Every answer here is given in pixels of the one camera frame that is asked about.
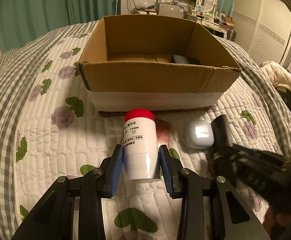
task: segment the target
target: white bottle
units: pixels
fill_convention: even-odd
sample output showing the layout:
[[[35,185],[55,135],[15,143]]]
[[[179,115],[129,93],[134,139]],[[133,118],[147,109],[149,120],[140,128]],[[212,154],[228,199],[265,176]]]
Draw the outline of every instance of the white bottle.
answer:
[[[128,179],[151,182],[160,178],[157,133],[150,111],[134,109],[126,114],[123,145]]]

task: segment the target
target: bed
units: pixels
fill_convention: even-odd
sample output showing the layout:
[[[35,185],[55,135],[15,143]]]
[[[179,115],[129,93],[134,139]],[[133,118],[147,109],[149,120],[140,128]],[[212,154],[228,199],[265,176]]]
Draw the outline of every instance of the bed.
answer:
[[[97,23],[51,31],[0,57],[0,236],[3,239],[12,237],[58,176],[78,177],[91,167],[98,167],[121,140],[123,118],[98,116],[75,64]],[[217,39],[238,62],[242,73],[207,111],[156,115],[171,124],[169,148],[176,151],[183,166],[201,176],[213,177],[205,152],[183,143],[183,129],[189,120],[211,122],[226,114],[232,142],[291,156],[288,108],[241,47]],[[82,101],[82,116],[70,109],[66,98]],[[268,207],[266,201],[243,184],[237,190],[262,221]],[[162,181],[135,184],[121,175],[116,195],[102,200],[102,205],[107,239],[176,239],[181,200],[170,199]],[[138,212],[140,221],[122,223],[133,212]],[[151,223],[144,225],[144,218]]]

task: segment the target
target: white wardrobe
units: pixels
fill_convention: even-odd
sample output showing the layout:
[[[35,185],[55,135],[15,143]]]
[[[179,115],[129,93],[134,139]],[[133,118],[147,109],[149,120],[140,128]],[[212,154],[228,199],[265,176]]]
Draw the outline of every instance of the white wardrobe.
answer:
[[[232,18],[235,43],[258,65],[273,60],[291,72],[291,13],[281,0],[235,0]]]

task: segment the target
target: red bottle cap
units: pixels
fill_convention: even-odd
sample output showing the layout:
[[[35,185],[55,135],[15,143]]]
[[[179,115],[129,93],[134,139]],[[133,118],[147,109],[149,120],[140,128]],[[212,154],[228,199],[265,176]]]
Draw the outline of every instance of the red bottle cap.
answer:
[[[154,115],[149,110],[146,110],[146,109],[134,109],[134,110],[131,110],[130,112],[128,112],[125,115],[124,123],[126,123],[130,119],[136,118],[136,117],[145,117],[145,118],[149,118],[149,119],[154,121]]]

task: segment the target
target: open cardboard box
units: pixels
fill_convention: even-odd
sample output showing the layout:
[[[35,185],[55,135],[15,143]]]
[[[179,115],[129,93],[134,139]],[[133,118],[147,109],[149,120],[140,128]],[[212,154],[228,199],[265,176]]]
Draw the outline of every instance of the open cardboard box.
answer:
[[[174,54],[196,58],[202,65],[170,63]],[[241,72],[204,27],[158,15],[104,17],[82,52],[79,70],[102,115],[135,108],[206,108]]]

